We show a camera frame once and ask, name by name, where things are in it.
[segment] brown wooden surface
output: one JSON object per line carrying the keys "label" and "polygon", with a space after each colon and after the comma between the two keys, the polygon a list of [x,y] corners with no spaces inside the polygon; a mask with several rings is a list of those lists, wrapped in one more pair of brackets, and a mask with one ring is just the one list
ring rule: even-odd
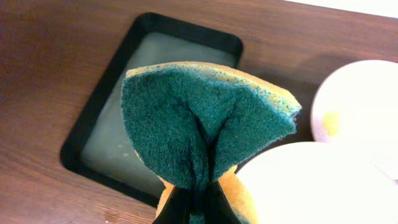
{"label": "brown wooden surface", "polygon": [[151,223],[154,208],[74,174],[59,161],[68,132],[140,13],[239,36],[239,69],[287,87],[304,107],[319,83],[356,60],[398,62],[398,20],[280,0],[0,2],[0,220]]}

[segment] table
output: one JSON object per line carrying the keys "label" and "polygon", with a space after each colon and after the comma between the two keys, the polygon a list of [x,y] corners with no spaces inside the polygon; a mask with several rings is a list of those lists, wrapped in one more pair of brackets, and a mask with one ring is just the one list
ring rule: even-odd
{"label": "table", "polygon": [[0,3],[0,219],[152,223],[155,208],[66,170],[60,148],[131,22],[156,12],[239,36],[239,69],[288,88],[303,106],[357,60],[398,62],[398,20],[281,0],[24,0]]}

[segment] yellow spot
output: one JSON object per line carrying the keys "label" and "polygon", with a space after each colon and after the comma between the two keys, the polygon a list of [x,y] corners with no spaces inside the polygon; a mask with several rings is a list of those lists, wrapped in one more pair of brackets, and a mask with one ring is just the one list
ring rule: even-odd
{"label": "yellow spot", "polygon": [[323,129],[329,136],[333,137],[338,133],[340,127],[340,114],[336,111],[327,112],[323,117]]}

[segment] wooden table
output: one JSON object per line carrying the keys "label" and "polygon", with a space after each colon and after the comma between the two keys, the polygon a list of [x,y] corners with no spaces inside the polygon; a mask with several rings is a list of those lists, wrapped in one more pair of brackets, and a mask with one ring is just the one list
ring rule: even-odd
{"label": "wooden table", "polygon": [[131,22],[149,11],[239,36],[239,69],[288,88],[303,105],[289,141],[311,140],[310,104],[333,70],[364,59],[398,62],[397,19],[280,0],[1,1],[2,222],[152,222],[154,208],[59,159]]}

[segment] dark green fabric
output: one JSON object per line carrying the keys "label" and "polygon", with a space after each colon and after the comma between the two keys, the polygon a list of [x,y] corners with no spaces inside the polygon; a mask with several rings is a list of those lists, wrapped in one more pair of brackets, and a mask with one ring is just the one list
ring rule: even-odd
{"label": "dark green fabric", "polygon": [[144,164],[198,195],[231,166],[295,132],[294,119],[248,86],[178,66],[123,81],[124,126]]}

